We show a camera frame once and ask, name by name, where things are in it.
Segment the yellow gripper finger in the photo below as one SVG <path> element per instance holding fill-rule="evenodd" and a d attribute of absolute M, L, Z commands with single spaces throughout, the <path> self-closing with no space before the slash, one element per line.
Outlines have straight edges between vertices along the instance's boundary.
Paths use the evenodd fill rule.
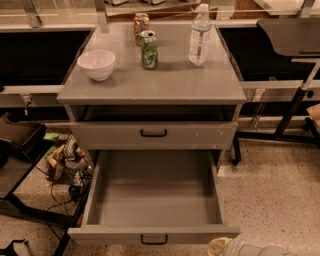
<path fill-rule="evenodd" d="M 208 256 L 222 256 L 225 246 L 231 241 L 230 238 L 220 237 L 213 239 L 208 244 Z"/>

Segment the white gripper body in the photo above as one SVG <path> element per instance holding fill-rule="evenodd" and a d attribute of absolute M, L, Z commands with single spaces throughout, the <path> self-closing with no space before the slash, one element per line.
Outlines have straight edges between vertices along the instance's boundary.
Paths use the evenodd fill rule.
<path fill-rule="evenodd" d="M 222 256 L 239 256 L 240 251 L 246 242 L 242 239 L 232 239 L 224 247 Z"/>

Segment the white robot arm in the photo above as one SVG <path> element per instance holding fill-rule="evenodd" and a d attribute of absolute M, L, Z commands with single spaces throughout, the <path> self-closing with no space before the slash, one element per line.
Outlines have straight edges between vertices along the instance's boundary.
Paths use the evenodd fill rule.
<path fill-rule="evenodd" d="M 239 238 L 220 237 L 208 244 L 208 256 L 297 256 L 278 246 L 258 247 Z"/>

